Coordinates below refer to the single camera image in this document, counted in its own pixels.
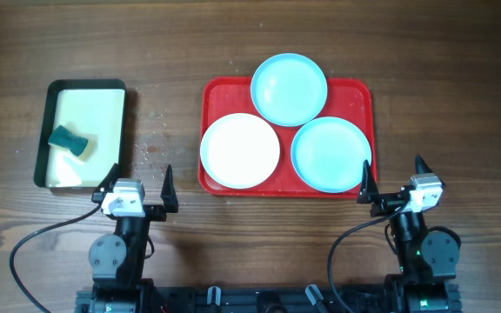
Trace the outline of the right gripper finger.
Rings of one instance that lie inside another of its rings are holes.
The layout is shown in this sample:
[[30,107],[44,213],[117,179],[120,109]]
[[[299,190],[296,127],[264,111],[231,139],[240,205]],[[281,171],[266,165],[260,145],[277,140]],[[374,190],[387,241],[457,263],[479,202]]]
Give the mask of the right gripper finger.
[[372,175],[371,165],[367,160],[363,162],[363,174],[357,201],[359,203],[376,203],[379,201],[377,183]]
[[420,155],[415,156],[415,171],[417,175],[433,173],[433,170]]

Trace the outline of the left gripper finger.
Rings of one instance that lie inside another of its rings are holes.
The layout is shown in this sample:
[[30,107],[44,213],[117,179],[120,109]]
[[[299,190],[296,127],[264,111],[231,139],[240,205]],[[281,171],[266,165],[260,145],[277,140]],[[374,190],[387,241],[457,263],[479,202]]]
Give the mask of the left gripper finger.
[[161,199],[163,200],[164,207],[177,207],[177,193],[175,191],[174,182],[173,182],[173,170],[171,165],[167,166],[163,186],[160,194]]
[[103,181],[95,188],[96,193],[108,192],[119,178],[119,165],[114,163]]

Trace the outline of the light blue plate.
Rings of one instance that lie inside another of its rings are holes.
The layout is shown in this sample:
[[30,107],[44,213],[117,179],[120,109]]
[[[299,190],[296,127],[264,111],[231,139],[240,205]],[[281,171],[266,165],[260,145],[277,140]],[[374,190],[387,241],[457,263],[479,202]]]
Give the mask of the light blue plate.
[[257,112],[270,123],[297,127],[324,108],[328,83],[320,67],[306,56],[282,53],[263,61],[250,83]]
[[366,135],[339,117],[320,117],[302,126],[291,143],[291,163],[314,190],[343,193],[361,183],[363,165],[372,162]]

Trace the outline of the green and yellow sponge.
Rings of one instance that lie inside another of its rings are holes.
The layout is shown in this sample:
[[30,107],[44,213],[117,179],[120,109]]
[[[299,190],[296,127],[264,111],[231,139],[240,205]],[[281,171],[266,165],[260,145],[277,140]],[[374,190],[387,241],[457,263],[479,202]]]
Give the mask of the green and yellow sponge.
[[57,149],[67,151],[81,161],[89,158],[95,148],[95,141],[80,136],[63,125],[57,126],[51,133],[48,144]]

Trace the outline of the white round plate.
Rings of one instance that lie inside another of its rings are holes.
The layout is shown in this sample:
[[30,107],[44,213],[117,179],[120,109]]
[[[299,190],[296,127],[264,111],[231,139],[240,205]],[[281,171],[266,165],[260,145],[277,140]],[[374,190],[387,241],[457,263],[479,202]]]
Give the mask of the white round plate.
[[236,190],[265,182],[276,169],[280,142],[263,118],[234,113],[216,120],[199,149],[205,172],[217,183]]

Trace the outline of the light blue plate top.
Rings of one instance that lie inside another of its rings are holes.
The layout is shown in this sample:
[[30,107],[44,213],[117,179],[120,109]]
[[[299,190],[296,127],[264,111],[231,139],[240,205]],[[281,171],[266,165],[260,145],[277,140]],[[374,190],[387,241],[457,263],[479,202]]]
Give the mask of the light blue plate top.
[[282,53],[263,61],[250,83],[257,112],[270,123],[297,127],[324,108],[328,83],[320,67],[306,56]]

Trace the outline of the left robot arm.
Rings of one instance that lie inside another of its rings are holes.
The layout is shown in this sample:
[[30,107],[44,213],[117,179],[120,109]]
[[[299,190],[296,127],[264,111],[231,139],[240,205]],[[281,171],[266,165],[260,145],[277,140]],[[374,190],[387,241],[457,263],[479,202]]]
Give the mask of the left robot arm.
[[171,167],[166,169],[161,204],[145,204],[142,181],[121,178],[117,164],[95,188],[91,201],[116,222],[110,235],[99,237],[89,250],[92,291],[77,295],[76,312],[165,312],[167,304],[150,279],[143,279],[146,249],[154,251],[152,222],[164,222],[177,213],[179,203]]

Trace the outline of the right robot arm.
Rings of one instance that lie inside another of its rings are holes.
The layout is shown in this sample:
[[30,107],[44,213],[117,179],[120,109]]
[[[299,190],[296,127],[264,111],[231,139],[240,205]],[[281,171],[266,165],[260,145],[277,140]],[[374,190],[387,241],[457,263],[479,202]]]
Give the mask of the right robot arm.
[[371,205],[372,217],[389,221],[393,249],[400,266],[398,275],[384,279],[381,312],[460,312],[462,303],[456,278],[461,240],[444,227],[429,227],[424,213],[436,208],[444,182],[420,156],[415,157],[415,175],[395,193],[380,193],[364,162],[357,201]]

